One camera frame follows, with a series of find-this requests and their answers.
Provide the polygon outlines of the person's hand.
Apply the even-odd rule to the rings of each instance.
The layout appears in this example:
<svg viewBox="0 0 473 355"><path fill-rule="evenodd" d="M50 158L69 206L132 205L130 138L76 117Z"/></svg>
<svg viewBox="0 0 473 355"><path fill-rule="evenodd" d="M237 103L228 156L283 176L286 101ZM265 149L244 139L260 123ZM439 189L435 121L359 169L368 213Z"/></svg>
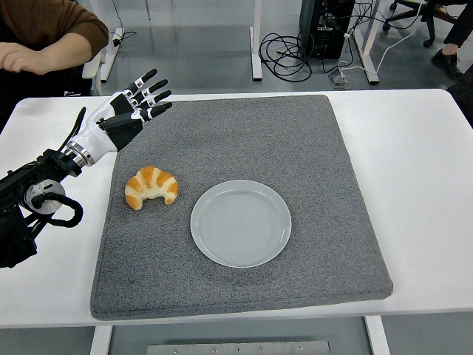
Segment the person's hand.
<svg viewBox="0 0 473 355"><path fill-rule="evenodd" d="M32 71L35 52L21 44L1 43L1 68L10 72Z"/></svg>

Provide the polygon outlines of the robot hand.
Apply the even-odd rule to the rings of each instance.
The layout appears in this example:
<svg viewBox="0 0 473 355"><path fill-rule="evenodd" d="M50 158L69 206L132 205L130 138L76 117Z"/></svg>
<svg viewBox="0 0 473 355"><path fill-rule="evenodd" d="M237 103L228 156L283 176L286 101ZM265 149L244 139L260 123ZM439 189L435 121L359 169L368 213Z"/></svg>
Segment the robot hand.
<svg viewBox="0 0 473 355"><path fill-rule="evenodd" d="M74 152L84 165L97 163L105 154L118 152L130 143L143 126L171 107L163 100L170 96L168 81L163 79L147 87L157 74L153 69L132 82L126 89L108 97L86 120L84 130L71 138L67 151Z"/></svg>

